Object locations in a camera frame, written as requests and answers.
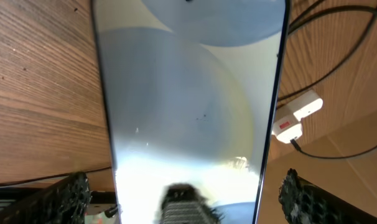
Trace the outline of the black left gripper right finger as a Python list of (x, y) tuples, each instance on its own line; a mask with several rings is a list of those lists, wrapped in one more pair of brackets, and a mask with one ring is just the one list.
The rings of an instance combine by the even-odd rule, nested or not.
[(289, 169), (279, 203), (290, 224), (377, 224), (377, 217), (334, 196)]

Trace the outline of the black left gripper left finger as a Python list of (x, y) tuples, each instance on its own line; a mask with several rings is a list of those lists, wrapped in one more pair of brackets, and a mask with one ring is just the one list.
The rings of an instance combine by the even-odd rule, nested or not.
[(85, 173), (74, 173), (0, 211), (0, 224), (82, 224), (91, 191)]

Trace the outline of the Samsung Galaxy smartphone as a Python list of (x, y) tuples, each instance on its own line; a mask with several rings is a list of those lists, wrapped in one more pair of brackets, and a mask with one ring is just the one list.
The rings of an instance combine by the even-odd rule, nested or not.
[(121, 223), (256, 223), (291, 3), (95, 0)]

